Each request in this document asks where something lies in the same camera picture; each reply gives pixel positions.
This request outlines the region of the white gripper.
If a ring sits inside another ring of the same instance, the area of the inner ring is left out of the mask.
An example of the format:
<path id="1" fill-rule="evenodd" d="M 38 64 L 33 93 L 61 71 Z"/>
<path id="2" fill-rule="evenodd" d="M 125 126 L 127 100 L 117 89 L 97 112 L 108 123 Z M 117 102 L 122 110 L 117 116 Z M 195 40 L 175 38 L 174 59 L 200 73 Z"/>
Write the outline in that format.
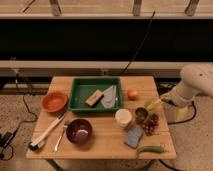
<path id="1" fill-rule="evenodd" d="M 188 108 L 186 106 L 188 106 L 190 104 L 189 100 L 184 99 L 179 95 L 172 94 L 170 92 L 162 94 L 160 96 L 160 99 L 165 103 L 179 107 L 176 109 L 176 113 L 175 113 L 176 122 L 182 121 L 184 119 L 184 117 L 186 116 L 186 114 L 188 113 Z M 151 102 L 147 106 L 147 110 L 149 110 L 149 111 L 154 110 L 158 105 L 160 105 L 162 103 L 162 101 L 160 99 Z"/>

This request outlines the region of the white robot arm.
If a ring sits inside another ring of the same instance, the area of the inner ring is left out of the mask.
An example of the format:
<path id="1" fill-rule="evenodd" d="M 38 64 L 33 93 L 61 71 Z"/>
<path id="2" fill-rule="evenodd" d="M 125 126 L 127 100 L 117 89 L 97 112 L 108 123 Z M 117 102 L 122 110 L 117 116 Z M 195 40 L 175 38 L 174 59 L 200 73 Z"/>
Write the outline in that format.
<path id="1" fill-rule="evenodd" d="M 213 98 L 213 64 L 188 64 L 180 71 L 180 82 L 158 99 L 146 101 L 145 109 L 152 115 L 162 103 L 174 107 L 175 118 L 181 121 L 194 97 L 205 94 Z"/>

